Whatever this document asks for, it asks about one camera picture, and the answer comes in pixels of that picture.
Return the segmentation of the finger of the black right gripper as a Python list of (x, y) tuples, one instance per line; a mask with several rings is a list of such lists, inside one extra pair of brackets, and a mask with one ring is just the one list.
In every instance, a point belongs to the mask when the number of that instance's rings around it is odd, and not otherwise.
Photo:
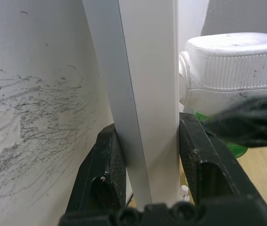
[(245, 147), (267, 146), (267, 97), (251, 99), (202, 121), (205, 131)]

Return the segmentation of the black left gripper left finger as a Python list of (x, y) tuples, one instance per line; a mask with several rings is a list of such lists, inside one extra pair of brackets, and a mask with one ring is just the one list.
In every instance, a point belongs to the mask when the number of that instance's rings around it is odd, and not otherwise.
[(115, 125), (103, 128), (77, 173), (67, 210), (126, 206), (126, 166)]

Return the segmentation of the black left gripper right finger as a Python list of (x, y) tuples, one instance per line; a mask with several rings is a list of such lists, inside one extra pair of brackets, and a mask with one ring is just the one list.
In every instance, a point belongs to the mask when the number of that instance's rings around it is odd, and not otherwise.
[(179, 154), (195, 204), (228, 196), (260, 198), (228, 147), (208, 135), (196, 117), (179, 114)]

